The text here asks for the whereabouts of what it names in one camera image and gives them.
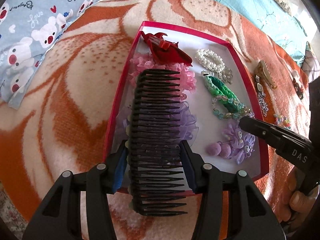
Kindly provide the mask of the right hand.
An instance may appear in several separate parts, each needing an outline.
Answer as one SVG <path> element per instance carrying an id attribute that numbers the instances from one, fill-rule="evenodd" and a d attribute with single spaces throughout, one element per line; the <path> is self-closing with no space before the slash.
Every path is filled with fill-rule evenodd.
<path id="1" fill-rule="evenodd" d="M 294 167 L 288 174 L 274 211 L 279 222 L 291 221 L 289 227 L 291 231 L 297 230 L 303 224 L 319 194 L 319 186 L 308 196 L 298 190 L 297 170 Z"/>

